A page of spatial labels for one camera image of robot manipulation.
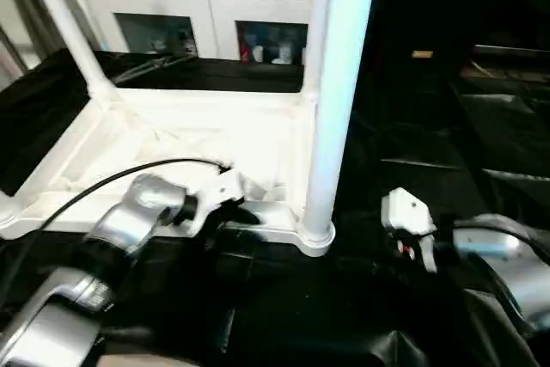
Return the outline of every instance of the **white vertical pole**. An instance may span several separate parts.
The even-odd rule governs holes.
[[[308,95],[315,94],[315,97],[319,93],[325,34],[327,31],[327,10],[328,0],[312,0],[302,91]]]
[[[321,95],[306,209],[305,235],[323,242],[330,225],[372,0],[330,0]]]
[[[82,72],[90,94],[97,94],[98,98],[108,98],[113,91],[113,85],[105,77],[65,0],[44,0],[44,2]]]

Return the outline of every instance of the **glass cabinet door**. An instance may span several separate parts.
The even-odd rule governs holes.
[[[237,21],[242,62],[304,64],[308,25]]]
[[[191,19],[184,16],[115,13],[129,52],[198,56]]]
[[[208,0],[87,0],[111,52],[216,58]]]

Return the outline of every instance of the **white shelf frame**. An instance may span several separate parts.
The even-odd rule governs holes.
[[[106,78],[64,0],[45,0],[45,3],[88,84],[95,105],[99,108],[110,107],[123,92]],[[315,132],[303,220],[296,223],[282,210],[270,208],[270,203],[261,203],[264,205],[260,205],[258,213],[268,218],[267,222],[272,225],[249,228],[266,241],[293,243],[311,256],[323,255],[335,237],[335,228],[331,223],[333,204],[370,3],[371,0],[330,0],[330,3],[328,0],[314,0],[311,14],[314,21],[309,27],[309,42],[313,42],[315,47],[310,47],[308,54],[318,53],[319,44],[323,41],[324,46],[321,48],[321,59],[313,56],[306,59],[307,66],[312,66],[306,67],[305,87],[299,98],[303,110],[315,115],[312,119]],[[194,95],[193,91],[181,92],[197,99],[204,99],[205,96],[196,92]],[[233,99],[231,94],[227,94],[226,98]],[[0,210],[3,206],[5,208],[6,203],[0,204]]]

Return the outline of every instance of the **black surface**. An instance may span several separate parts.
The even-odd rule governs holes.
[[[64,76],[77,78],[74,69],[66,63]],[[207,365],[535,365],[467,261],[438,275],[421,272],[395,260],[379,223],[382,196],[404,187],[435,218],[497,212],[550,229],[547,88],[433,75],[408,79],[392,69],[359,78],[334,211],[338,236],[327,256],[310,259],[291,246],[262,244],[242,233],[211,231],[193,241],[156,238],[107,314],[107,350],[160,352]],[[53,75],[32,82],[33,73],[16,86],[18,93],[6,98],[14,101],[10,113],[29,107],[37,117],[34,85],[42,99],[57,96],[59,112],[48,116],[64,113],[61,105],[76,114],[86,101],[82,87],[67,97],[55,90],[62,76]],[[296,87],[295,75],[284,79],[287,85]],[[52,89],[45,87],[49,82]],[[7,101],[0,96],[6,111]],[[53,125],[44,116],[42,128]],[[25,152],[29,159],[47,151],[45,141],[37,144],[41,152]],[[2,180],[9,180],[5,171],[20,171],[22,179],[21,170],[32,164],[15,168],[16,158],[5,158],[12,166],[0,168]],[[60,251],[79,239],[40,237],[1,323],[64,262]],[[0,277],[24,241],[0,244]],[[541,364],[550,365],[545,343],[544,336],[531,341]]]

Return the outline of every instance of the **white cabinet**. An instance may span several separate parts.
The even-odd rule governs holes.
[[[114,52],[193,53],[216,58],[209,0],[88,0]]]
[[[293,48],[292,54],[301,56],[305,47],[310,0],[211,0],[211,7],[219,58],[241,59],[242,48],[247,43],[254,43],[253,47],[261,46],[264,52],[268,47],[276,46],[273,43],[289,44]],[[260,22],[275,25],[264,25],[267,28],[262,30],[258,25]],[[252,42],[244,39],[250,36],[264,39]],[[270,37],[278,39],[267,45],[270,42],[267,38]]]
[[[303,63],[311,0],[88,2],[111,51],[182,54],[196,45],[201,58],[253,61],[263,51],[264,62]]]

